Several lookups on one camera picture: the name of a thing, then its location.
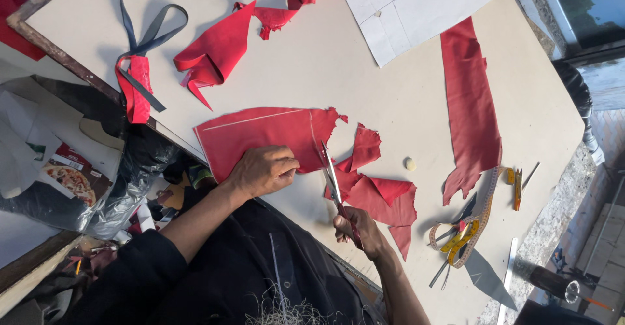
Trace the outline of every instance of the pizza image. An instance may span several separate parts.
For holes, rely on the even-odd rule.
[[[89,181],[79,170],[65,165],[52,165],[50,163],[43,166],[43,170],[89,207],[93,207],[96,203],[96,192],[91,189]]]

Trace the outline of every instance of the metal ruler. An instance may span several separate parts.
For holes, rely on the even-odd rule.
[[[508,258],[508,268],[506,270],[506,276],[504,277],[504,288],[506,291],[510,290],[510,282],[512,281],[512,268],[514,267],[514,259],[516,258],[516,245],[519,242],[518,238],[512,239],[512,244],[510,245],[510,258]],[[506,315],[506,306],[503,304],[499,305],[499,315],[497,316],[497,325],[503,325]]]

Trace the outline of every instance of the wrist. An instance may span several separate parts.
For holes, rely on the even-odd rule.
[[[386,239],[383,239],[380,246],[376,248],[376,256],[373,258],[372,262],[374,264],[379,264],[383,261],[387,261],[390,257],[393,256],[393,254],[395,254],[395,251],[388,243],[388,241]]]
[[[244,190],[238,185],[231,183],[228,180],[223,181],[217,187],[213,189],[213,192],[223,194],[230,201],[231,208],[233,210],[242,206],[243,203],[252,199]]]

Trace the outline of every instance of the black sleeve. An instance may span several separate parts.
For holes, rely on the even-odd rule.
[[[118,251],[65,324],[144,324],[186,269],[176,246],[148,230]]]

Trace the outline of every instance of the red scissor handle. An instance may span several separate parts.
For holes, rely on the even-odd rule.
[[[338,204],[338,207],[336,207],[339,210],[339,214],[340,216],[346,218],[349,221],[349,224],[352,225],[352,233],[354,233],[354,244],[356,246],[357,249],[360,250],[364,250],[363,249],[363,242],[360,240],[360,233],[358,233],[358,229],[356,228],[355,224],[353,222],[351,222],[351,220],[349,220],[349,217],[347,215],[347,213],[345,212],[345,208],[343,208],[343,205],[341,203]]]

